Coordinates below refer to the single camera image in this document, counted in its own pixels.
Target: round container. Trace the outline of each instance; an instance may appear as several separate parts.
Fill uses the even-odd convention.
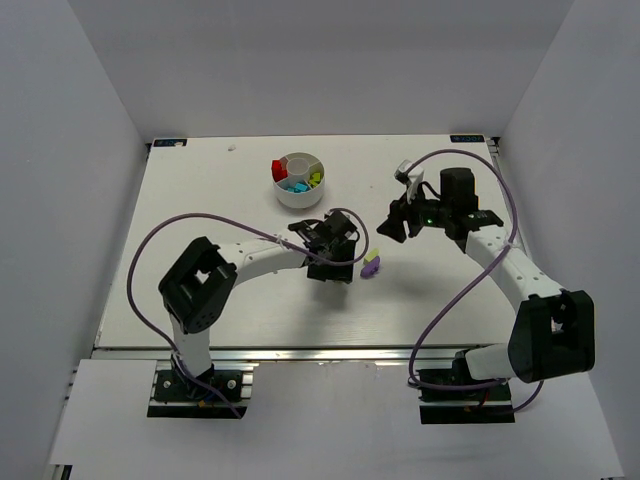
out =
[[[282,157],[280,163],[287,169],[287,178],[273,182],[273,189],[278,200],[290,208],[309,208],[318,203],[324,194],[326,183],[322,162],[308,153],[296,152]],[[297,183],[306,183],[310,186],[309,180],[314,173],[322,175],[318,186],[302,193],[287,190],[294,188]]]

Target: wall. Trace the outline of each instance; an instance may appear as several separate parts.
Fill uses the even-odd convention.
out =
[[[640,478],[639,85],[640,3],[577,0],[502,141],[534,256],[595,299],[591,378],[632,479]]]
[[[0,477],[40,479],[144,145],[64,0],[0,6]]]
[[[572,0],[70,0],[143,138],[502,133]]]

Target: gray wall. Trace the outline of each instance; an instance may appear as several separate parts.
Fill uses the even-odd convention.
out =
[[[0,6],[0,477],[40,479],[145,151],[65,0]]]
[[[501,134],[572,0],[70,0],[143,138]]]
[[[591,378],[633,479],[640,478],[639,86],[640,3],[577,0],[503,139],[536,260],[595,299]]]

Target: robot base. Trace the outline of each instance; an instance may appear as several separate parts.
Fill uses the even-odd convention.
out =
[[[456,385],[453,370],[419,370],[418,374],[423,382]],[[420,423],[423,425],[515,422],[512,413],[504,413],[512,408],[508,384],[472,392],[419,390],[422,401]]]
[[[217,388],[244,416],[247,407],[242,401],[242,371],[211,369],[208,378],[199,380]],[[173,370],[159,370],[147,417],[153,418],[230,418],[236,419],[218,397],[195,391],[186,385]]]

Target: yellow object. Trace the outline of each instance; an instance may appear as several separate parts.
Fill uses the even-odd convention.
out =
[[[374,258],[376,258],[380,254],[380,251],[377,248],[370,250],[369,253],[364,257],[364,264],[371,262]]]

